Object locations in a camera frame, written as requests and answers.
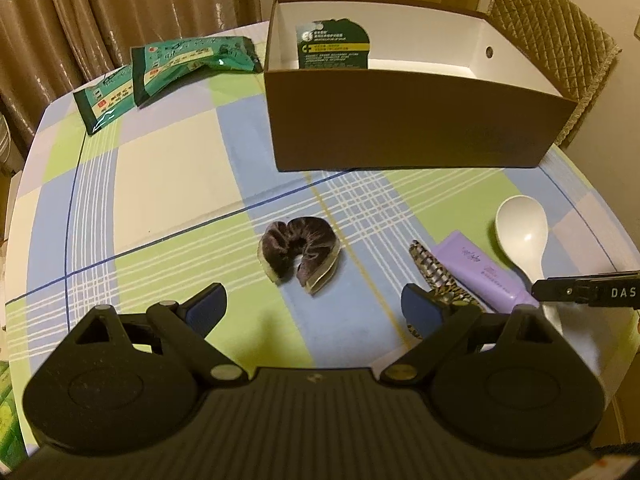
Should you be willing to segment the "white plastic spoon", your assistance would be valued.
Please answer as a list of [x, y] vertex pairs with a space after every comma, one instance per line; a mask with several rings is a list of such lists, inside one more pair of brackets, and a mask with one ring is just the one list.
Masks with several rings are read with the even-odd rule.
[[544, 207], [533, 197], [511, 196], [496, 212], [495, 229], [500, 248], [529, 283], [543, 280], [542, 257], [549, 235]]

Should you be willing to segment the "green snack bag rear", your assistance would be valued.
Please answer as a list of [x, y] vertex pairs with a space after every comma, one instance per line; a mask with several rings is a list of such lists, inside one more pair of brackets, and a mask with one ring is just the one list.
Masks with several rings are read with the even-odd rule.
[[86, 133], [93, 136], [136, 107], [132, 68], [122, 66], [73, 96]]

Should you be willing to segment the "dark brown scrunchie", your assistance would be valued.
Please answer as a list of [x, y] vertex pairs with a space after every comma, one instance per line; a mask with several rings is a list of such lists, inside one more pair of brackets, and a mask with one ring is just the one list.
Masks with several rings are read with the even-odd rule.
[[340, 251], [340, 240], [329, 222], [298, 217], [271, 223], [259, 240], [257, 257], [274, 284], [295, 272], [299, 285], [313, 295], [332, 278]]

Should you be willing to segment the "dark green card package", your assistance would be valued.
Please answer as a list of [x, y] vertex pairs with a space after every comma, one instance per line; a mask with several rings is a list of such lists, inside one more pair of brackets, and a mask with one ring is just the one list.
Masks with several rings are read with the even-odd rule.
[[368, 68], [369, 35], [348, 18], [297, 25], [296, 42], [301, 70]]

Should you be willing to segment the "checkered tablecloth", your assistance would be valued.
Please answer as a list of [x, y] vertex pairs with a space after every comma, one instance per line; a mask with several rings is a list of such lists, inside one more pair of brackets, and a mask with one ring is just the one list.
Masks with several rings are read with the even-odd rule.
[[[536, 198], [550, 226], [549, 276], [632, 270], [639, 254], [596, 189], [559, 150], [533, 169], [281, 172], [261, 76], [197, 76], [88, 136], [75, 100], [43, 112], [11, 220], [6, 327], [13, 389], [97, 304], [122, 313], [218, 282], [228, 310], [209, 341], [258, 366], [380, 370], [413, 343], [400, 310], [420, 281], [409, 246], [454, 231], [492, 258], [495, 212]], [[326, 219], [342, 249], [307, 294], [257, 258], [272, 222]]]

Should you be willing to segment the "quilted chair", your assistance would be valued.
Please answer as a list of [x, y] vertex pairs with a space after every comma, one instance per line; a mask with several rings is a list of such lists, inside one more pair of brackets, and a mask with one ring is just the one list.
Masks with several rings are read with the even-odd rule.
[[555, 144], [567, 148], [591, 110], [622, 48], [570, 0], [490, 0], [488, 18], [576, 102]]

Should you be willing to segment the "leopard print hair clip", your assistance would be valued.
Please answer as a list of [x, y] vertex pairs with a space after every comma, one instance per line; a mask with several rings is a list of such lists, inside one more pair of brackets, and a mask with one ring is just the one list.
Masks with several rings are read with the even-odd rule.
[[437, 330], [462, 307], [471, 306], [480, 313], [487, 309], [418, 240], [409, 246], [409, 254], [428, 289], [409, 283], [400, 295], [400, 307], [412, 336], [424, 339]]

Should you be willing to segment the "beige curtain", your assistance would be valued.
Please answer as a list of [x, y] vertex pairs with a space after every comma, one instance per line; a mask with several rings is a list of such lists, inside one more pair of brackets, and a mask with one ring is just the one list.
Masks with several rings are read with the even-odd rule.
[[1, 114], [26, 154], [46, 107], [131, 48], [261, 17], [259, 0], [1, 0]]

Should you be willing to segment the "purple tube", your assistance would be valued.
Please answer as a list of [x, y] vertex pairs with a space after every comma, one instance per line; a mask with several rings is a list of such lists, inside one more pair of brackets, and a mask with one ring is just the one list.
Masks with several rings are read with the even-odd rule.
[[521, 282], [460, 231], [450, 233], [433, 254], [459, 282], [498, 313], [509, 314], [520, 304], [539, 306]]

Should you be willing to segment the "brown cardboard box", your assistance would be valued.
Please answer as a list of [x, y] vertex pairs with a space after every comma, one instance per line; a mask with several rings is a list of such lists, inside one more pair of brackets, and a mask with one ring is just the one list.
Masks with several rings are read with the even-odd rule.
[[[296, 26], [340, 18], [368, 68], [301, 70]], [[529, 168], [576, 108], [488, 16], [411, 0], [274, 0], [264, 77], [282, 171]]]

